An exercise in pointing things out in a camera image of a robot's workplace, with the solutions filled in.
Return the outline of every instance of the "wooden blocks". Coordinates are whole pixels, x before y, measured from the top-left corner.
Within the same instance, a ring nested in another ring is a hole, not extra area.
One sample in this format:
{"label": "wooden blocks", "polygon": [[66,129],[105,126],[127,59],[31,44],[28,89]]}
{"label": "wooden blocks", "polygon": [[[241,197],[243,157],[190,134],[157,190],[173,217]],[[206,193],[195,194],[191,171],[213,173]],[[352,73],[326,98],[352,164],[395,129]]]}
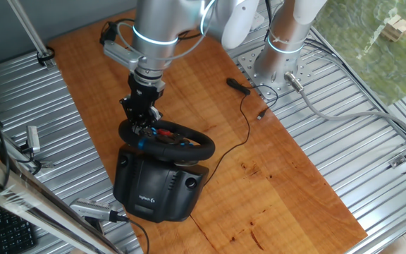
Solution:
{"label": "wooden blocks", "polygon": [[406,20],[399,15],[392,17],[381,31],[381,35],[393,42],[397,42],[402,36],[406,35]]}

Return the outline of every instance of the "gray hose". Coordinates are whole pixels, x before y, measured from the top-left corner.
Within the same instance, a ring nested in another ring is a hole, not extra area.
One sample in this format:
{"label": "gray hose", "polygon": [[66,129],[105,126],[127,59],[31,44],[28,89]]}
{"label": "gray hose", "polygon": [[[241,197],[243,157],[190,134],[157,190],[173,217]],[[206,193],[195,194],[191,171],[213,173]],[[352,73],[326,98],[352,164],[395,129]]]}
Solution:
{"label": "gray hose", "polygon": [[319,110],[317,110],[313,104],[309,101],[307,95],[305,92],[302,90],[300,91],[300,95],[302,95],[302,98],[304,102],[308,105],[309,109],[313,111],[316,115],[320,116],[323,119],[327,120],[334,120],[334,121],[339,121],[339,120],[348,120],[352,119],[358,116],[380,116],[386,119],[390,119],[391,121],[394,121],[398,124],[399,127],[401,127],[404,131],[406,131],[406,123],[401,121],[395,116],[391,116],[390,114],[384,113],[384,112],[379,112],[379,111],[364,111],[364,112],[359,112],[359,113],[353,113],[353,114],[348,114],[345,116],[327,116],[325,114],[322,114]]}

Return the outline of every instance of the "keyboard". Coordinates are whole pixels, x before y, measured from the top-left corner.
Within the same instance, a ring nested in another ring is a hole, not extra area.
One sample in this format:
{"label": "keyboard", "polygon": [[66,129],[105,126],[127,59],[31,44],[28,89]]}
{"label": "keyboard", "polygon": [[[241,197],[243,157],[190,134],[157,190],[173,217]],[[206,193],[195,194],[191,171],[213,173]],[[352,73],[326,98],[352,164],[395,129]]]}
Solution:
{"label": "keyboard", "polygon": [[0,254],[17,254],[37,245],[30,222],[0,208]]}

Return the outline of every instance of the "wooden table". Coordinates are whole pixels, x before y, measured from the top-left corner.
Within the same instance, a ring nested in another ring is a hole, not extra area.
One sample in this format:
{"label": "wooden table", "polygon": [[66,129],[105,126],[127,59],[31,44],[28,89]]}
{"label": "wooden table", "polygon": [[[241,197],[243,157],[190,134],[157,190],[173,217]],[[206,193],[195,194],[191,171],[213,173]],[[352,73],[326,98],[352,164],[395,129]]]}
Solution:
{"label": "wooden table", "polygon": [[[113,181],[123,144],[118,125],[125,119],[118,101],[130,91],[129,71],[104,56],[98,42],[105,21],[59,37],[50,46]],[[130,41],[131,31],[124,31]],[[181,42],[177,53],[195,42]],[[165,72],[165,93],[156,103],[164,119],[213,139],[214,156],[200,162],[211,171],[247,135],[239,111],[242,94],[226,85],[227,77],[249,84],[222,47],[206,38]],[[256,120],[265,107],[255,92],[245,100],[250,139],[225,157],[188,219],[155,224],[133,218],[147,230],[151,253],[343,253],[366,236],[280,121],[270,111]],[[144,235],[135,232],[146,251]]]}

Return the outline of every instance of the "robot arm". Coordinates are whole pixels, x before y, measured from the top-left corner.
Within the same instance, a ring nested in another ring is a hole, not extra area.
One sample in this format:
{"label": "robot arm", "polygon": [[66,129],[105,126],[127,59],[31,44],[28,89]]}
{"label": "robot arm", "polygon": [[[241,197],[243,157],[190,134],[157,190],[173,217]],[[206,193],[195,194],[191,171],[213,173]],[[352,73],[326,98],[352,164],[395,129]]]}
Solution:
{"label": "robot arm", "polygon": [[226,49],[238,46],[247,36],[259,0],[139,0],[133,26],[132,47],[104,43],[105,55],[130,69],[131,95],[121,100],[133,127],[159,120],[154,102],[162,95],[163,72],[171,64],[178,35],[199,29]]}

